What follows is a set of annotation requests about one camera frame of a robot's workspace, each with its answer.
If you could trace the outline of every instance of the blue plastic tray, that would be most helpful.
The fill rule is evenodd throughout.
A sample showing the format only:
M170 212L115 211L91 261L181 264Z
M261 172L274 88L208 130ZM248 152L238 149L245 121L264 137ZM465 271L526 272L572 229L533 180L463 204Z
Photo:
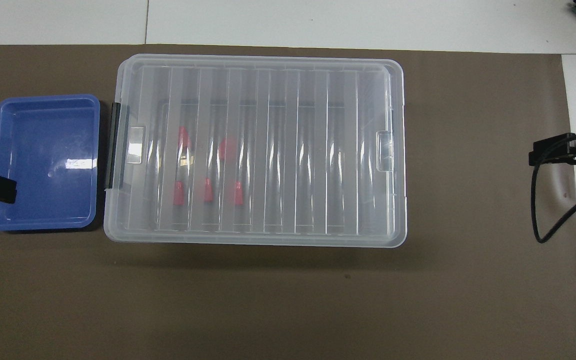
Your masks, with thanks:
M76 229L96 215L99 100L93 95L0 103L0 176L17 182L0 202L0 231Z

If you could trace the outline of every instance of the clear plastic box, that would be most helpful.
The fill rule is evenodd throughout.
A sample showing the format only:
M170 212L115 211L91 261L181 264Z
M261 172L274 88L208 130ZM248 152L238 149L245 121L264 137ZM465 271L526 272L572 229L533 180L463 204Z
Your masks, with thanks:
M393 248L407 235L389 59L138 54L105 232L121 242Z

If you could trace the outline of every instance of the white table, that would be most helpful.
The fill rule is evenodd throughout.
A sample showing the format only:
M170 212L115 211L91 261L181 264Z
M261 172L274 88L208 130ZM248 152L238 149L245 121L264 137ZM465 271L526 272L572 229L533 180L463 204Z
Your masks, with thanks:
M576 132L568 0L0 0L0 44L215 44L563 54Z

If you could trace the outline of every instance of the brown table surface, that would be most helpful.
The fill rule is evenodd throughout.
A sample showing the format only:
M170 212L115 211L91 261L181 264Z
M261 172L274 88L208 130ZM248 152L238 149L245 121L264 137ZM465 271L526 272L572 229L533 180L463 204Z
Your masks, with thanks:
M529 207L533 141L569 130L560 55L0 45L0 101L110 103L119 64L136 53L396 60L407 240L311 248L0 232L0 359L576 359L576 215L537 244ZM571 166L544 167L542 228L574 189Z

